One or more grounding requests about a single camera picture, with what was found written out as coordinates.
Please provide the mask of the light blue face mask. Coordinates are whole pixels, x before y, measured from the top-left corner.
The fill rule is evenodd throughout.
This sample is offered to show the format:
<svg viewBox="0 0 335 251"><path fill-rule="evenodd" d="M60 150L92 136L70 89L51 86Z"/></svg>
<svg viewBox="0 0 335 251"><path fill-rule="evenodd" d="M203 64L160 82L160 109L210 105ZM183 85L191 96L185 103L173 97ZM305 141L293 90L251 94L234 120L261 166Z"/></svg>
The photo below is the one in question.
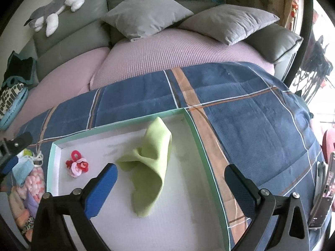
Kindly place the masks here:
<svg viewBox="0 0 335 251"><path fill-rule="evenodd" d="M17 157L18 163L13 167L12 173L17 185L22 186L34 168L42 167L44 156L41 151L35 155L31 150L24 149Z"/></svg>

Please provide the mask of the pink white fluffy sock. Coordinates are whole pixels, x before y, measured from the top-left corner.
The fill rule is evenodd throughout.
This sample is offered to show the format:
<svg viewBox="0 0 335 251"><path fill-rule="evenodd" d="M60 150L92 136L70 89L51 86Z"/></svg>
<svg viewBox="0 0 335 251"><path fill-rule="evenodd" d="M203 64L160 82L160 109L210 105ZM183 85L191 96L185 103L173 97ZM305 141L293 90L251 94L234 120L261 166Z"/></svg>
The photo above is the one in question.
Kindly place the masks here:
<svg viewBox="0 0 335 251"><path fill-rule="evenodd" d="M41 167L30 172L23 186L12 187L9 205L14 219L27 212L35 219L45 189L44 172Z"/></svg>

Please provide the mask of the green cloth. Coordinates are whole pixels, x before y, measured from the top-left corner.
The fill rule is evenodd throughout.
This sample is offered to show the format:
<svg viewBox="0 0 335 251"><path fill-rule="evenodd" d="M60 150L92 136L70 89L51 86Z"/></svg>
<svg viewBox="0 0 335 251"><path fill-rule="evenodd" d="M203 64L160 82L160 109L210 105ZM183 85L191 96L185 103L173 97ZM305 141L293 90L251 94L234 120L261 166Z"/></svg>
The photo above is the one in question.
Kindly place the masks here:
<svg viewBox="0 0 335 251"><path fill-rule="evenodd" d="M120 157L120 169L132 173L135 188L132 194L133 211L147 217L158 200L165 183L172 148L172 133L160 117L148 126L142 146Z"/></svg>

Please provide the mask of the leopard print scrunchie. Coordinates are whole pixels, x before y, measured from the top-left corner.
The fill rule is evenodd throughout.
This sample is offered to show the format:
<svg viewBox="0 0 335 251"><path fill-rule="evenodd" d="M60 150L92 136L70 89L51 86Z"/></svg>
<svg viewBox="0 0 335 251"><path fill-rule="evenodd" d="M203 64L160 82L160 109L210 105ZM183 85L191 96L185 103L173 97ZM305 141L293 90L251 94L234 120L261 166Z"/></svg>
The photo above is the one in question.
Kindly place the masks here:
<svg viewBox="0 0 335 251"><path fill-rule="evenodd" d="M21 229L21 234L26 235L27 233L32 234L35 219L33 216L29 215L28 218L23 222L23 227Z"/></svg>

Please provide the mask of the black white patterned cushion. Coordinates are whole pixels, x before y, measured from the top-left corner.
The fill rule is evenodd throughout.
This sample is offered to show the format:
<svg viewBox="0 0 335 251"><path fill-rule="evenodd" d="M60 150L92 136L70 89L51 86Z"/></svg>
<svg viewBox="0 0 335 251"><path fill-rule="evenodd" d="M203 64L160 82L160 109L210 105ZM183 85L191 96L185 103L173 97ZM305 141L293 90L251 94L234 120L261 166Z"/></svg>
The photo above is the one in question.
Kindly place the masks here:
<svg viewBox="0 0 335 251"><path fill-rule="evenodd" d="M23 83L17 83L5 88L1 93L1 131L11 125L26 102L28 88Z"/></svg>

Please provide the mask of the mint green shallow tray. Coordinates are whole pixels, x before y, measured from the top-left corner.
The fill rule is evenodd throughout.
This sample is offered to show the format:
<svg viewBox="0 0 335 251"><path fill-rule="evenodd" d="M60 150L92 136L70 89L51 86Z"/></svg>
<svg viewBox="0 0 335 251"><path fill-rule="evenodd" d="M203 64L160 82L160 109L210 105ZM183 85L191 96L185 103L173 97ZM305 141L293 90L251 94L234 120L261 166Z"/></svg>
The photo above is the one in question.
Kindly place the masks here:
<svg viewBox="0 0 335 251"><path fill-rule="evenodd" d="M214 171L185 109L83 130L52 143L46 189L82 189L108 165L90 206L110 250L229 250Z"/></svg>

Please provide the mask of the dark teal clothing pile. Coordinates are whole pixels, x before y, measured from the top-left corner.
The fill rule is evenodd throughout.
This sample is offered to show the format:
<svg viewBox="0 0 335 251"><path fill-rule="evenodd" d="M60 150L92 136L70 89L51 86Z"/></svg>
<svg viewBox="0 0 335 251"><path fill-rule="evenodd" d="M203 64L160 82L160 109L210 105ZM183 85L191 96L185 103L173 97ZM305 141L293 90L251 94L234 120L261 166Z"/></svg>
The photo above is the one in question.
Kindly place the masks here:
<svg viewBox="0 0 335 251"><path fill-rule="evenodd" d="M3 76L2 88L15 84L34 85L36 81L36 60L33 57L22 58L14 50L7 60L7 69Z"/></svg>

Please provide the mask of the blue plaid blanket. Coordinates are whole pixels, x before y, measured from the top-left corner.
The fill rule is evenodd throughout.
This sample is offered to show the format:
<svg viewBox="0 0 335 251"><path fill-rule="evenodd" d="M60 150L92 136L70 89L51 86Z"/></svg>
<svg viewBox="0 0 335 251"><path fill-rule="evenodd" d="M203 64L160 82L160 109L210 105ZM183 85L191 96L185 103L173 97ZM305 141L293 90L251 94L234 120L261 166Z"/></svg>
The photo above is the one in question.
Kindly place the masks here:
<svg viewBox="0 0 335 251"><path fill-rule="evenodd" d="M91 90L19 128L44 155L52 142L86 129L185 108L196 125L220 186L235 244L250 224L223 178L234 164L275 195L301 196L310 214L317 164L324 161L309 112L276 77L247 62L203 64L140 75Z"/></svg>

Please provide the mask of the smartphone on stand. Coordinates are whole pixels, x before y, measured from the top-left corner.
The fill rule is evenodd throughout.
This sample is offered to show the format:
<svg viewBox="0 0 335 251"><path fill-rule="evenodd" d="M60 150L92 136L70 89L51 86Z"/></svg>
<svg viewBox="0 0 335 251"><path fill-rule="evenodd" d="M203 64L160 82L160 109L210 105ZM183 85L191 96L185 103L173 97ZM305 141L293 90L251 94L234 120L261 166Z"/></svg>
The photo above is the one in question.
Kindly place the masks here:
<svg viewBox="0 0 335 251"><path fill-rule="evenodd" d="M334 151L331 152L328 164L318 162L313 208L308 219L311 230L321 228L332 209L334 201Z"/></svg>

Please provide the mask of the pink sofa seat cover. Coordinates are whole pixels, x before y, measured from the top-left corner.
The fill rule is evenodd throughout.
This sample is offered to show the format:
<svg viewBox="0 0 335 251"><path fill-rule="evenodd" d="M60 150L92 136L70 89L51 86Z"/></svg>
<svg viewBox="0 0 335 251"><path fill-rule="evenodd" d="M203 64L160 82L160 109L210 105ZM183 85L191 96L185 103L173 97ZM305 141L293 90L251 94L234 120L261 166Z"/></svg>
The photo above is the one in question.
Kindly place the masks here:
<svg viewBox="0 0 335 251"><path fill-rule="evenodd" d="M80 94L155 71L215 62L251 62L271 75L273 64L244 41L228 46L183 29L166 29L151 37L120 40L113 48L100 47L55 67L28 93L9 128L11 138L29 120Z"/></svg>

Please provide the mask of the grey sofa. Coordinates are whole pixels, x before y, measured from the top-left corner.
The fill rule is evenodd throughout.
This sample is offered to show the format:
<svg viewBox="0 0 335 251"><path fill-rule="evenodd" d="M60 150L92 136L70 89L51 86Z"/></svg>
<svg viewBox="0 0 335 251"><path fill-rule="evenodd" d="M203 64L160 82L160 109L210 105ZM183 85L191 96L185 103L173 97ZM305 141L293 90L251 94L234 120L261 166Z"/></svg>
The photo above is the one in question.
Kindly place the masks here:
<svg viewBox="0 0 335 251"><path fill-rule="evenodd" d="M46 37L44 31L35 33L22 49L21 55L36 60L38 80L44 79L60 64L85 52L100 47L113 48L120 40L127 39L102 20L109 10L122 1L124 0L87 0L77 13L66 10L60 15L60 26L52 36ZM194 15L218 6L210 0L175 1L191 10ZM180 29L182 22L174 23L166 29ZM255 48L275 68L275 65L287 62L295 55L303 39L274 23L242 41Z"/></svg>

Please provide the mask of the grey white plush dog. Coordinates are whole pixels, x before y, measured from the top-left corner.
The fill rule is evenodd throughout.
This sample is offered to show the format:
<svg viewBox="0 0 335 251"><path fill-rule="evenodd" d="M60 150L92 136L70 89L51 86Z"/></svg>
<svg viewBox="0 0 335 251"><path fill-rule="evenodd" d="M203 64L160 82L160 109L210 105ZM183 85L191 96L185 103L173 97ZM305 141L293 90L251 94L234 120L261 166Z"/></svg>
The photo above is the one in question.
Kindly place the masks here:
<svg viewBox="0 0 335 251"><path fill-rule="evenodd" d="M58 16L67 7L76 12L84 4L85 0L52 0L49 4L36 9L25 22L35 32L40 31L46 24L45 35L50 37L58 29Z"/></svg>

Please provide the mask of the grey pillow right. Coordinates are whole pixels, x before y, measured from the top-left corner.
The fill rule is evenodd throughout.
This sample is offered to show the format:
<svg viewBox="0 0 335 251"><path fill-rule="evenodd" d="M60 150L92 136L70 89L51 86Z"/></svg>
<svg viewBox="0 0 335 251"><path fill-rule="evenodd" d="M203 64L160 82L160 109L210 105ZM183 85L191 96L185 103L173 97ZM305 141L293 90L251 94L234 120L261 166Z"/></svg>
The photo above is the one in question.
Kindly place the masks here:
<svg viewBox="0 0 335 251"><path fill-rule="evenodd" d="M200 33L230 46L279 20L275 14L265 10L220 5L189 17L179 28Z"/></svg>

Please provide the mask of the grey pillow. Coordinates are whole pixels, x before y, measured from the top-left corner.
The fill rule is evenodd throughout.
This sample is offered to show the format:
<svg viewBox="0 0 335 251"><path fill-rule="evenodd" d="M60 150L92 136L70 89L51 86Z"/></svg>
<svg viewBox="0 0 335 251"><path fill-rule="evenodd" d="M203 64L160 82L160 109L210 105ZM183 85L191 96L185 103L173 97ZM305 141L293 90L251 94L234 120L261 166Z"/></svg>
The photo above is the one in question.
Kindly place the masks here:
<svg viewBox="0 0 335 251"><path fill-rule="evenodd" d="M194 13L175 0L124 0L102 20L128 40L153 36Z"/></svg>
<svg viewBox="0 0 335 251"><path fill-rule="evenodd" d="M220 5L189 17L179 28L200 33L230 46L279 20L275 14L265 10Z"/></svg>

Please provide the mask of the grey pillow left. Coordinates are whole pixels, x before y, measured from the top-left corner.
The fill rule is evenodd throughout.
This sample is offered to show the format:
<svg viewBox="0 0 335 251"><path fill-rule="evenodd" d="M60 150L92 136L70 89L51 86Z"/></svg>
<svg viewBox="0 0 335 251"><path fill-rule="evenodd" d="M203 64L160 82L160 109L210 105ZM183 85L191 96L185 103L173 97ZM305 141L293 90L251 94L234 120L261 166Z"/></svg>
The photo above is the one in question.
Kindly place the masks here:
<svg viewBox="0 0 335 251"><path fill-rule="evenodd" d="M175 0L124 0L102 20L128 40L153 36L194 13Z"/></svg>

